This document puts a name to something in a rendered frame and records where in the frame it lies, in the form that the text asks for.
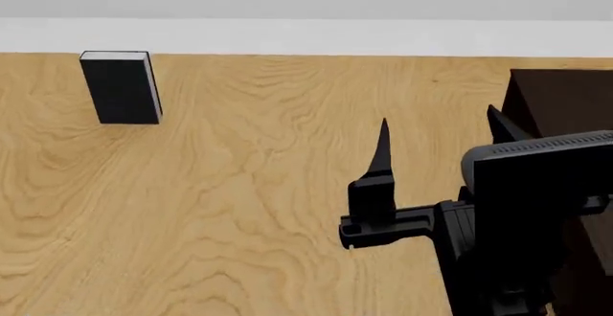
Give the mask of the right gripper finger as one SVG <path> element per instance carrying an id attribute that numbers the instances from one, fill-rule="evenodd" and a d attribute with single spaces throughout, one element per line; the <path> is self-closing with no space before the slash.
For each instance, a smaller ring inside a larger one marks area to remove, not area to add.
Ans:
<path id="1" fill-rule="evenodd" d="M 369 168 L 348 185 L 349 216 L 360 221 L 380 221 L 397 209 L 392 169 L 390 131 L 382 120 L 375 154 Z"/>
<path id="2" fill-rule="evenodd" d="M 533 138 L 531 134 L 528 134 L 520 128 L 505 114 L 495 108 L 494 105 L 488 106 L 487 118 L 492 142 L 495 145 L 515 143 L 523 140 L 531 140 Z"/>

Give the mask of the black hardcover book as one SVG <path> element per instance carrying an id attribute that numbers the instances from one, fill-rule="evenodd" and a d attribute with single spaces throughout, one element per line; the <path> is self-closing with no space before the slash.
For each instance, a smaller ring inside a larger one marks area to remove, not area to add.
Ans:
<path id="1" fill-rule="evenodd" d="M 83 51 L 79 64 L 100 123 L 161 123 L 149 52 Z"/>

